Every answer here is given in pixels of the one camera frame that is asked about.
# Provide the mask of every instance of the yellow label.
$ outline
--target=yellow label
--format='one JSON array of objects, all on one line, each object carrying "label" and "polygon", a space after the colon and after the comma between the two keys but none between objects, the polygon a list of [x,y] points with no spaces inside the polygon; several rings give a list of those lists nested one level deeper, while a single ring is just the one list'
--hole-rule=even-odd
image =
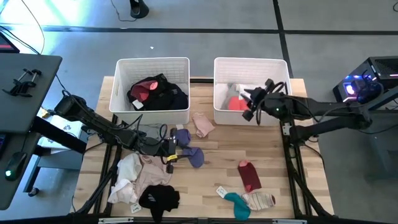
[{"label": "yellow label", "polygon": [[170,160],[176,159],[176,158],[177,158],[177,155],[171,155],[171,156],[169,156],[169,157],[167,158],[167,161],[170,161]]}]

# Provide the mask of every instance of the wooden tabletop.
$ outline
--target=wooden tabletop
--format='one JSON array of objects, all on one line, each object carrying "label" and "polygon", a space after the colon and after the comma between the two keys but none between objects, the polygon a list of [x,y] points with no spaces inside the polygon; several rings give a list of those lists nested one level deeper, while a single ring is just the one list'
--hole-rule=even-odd
[{"label": "wooden tabletop", "polygon": [[[307,96],[304,80],[290,80],[293,95]],[[111,120],[109,100],[113,77],[104,77],[96,112]],[[180,206],[171,212],[165,212],[164,217],[217,217],[233,218],[233,204],[222,199],[216,193],[218,186],[223,186],[228,192],[244,193],[243,183],[237,166],[243,159],[250,160],[257,170],[262,189],[261,192],[273,194],[276,206],[259,212],[251,212],[250,218],[293,218],[292,199],[290,197],[287,169],[280,128],[257,126],[217,125],[213,119],[213,85],[191,84],[190,116],[195,112],[203,112],[216,127],[207,137],[200,139],[195,134],[192,119],[184,128],[192,134],[191,146],[202,148],[205,153],[205,164],[194,169],[188,159],[181,159],[174,165],[174,173],[169,185],[180,192]],[[312,121],[301,121],[301,125],[310,125]],[[93,138],[87,147],[98,143]],[[317,143],[307,143],[318,149]],[[75,191],[74,205],[79,209],[97,187],[104,158],[105,145],[98,146],[87,152],[83,159],[81,171]],[[113,161],[113,149],[110,164]],[[308,188],[312,191],[324,209],[333,213],[328,184],[322,160],[311,150],[302,147],[302,160]],[[123,150],[122,158],[131,153]],[[104,191],[101,211],[108,199],[108,189]],[[303,198],[298,190],[300,208],[304,212]],[[143,208],[132,214],[130,205],[117,203],[113,205],[113,217],[151,217],[150,210]]]}]

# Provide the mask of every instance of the computer tower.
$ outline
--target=computer tower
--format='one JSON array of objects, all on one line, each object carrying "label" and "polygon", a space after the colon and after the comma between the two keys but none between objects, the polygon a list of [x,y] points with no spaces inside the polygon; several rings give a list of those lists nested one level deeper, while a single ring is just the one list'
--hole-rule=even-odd
[{"label": "computer tower", "polygon": [[364,78],[379,82],[384,90],[398,85],[398,56],[369,57],[333,88],[337,102],[356,101]]}]

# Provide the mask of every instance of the white basket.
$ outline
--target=white basket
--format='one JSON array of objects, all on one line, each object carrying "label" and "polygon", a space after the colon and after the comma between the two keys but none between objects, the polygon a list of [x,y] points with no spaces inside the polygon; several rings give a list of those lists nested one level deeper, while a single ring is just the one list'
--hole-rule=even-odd
[{"label": "white basket", "polygon": [[[121,59],[116,64],[109,110],[127,123],[144,114],[141,124],[187,124],[190,108],[190,63],[185,57]],[[131,86],[147,77],[163,73],[167,81],[177,84],[188,95],[185,110],[135,111],[127,98]]]},{"label": "white basket", "polygon": [[[291,93],[289,72],[284,60],[261,58],[216,58],[214,61],[214,121],[216,124],[257,125],[256,117],[248,122],[242,117],[243,111],[221,110],[226,99],[228,83],[265,86],[268,78],[275,83],[286,82]],[[261,113],[261,126],[278,125],[278,119]]]}]

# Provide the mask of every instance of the teal sock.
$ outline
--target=teal sock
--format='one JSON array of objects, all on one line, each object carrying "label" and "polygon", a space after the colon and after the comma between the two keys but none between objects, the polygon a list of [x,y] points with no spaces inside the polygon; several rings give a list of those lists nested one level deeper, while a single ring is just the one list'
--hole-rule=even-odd
[{"label": "teal sock", "polygon": [[234,203],[234,215],[237,220],[245,221],[249,218],[250,208],[237,193],[228,193],[224,199]]}]

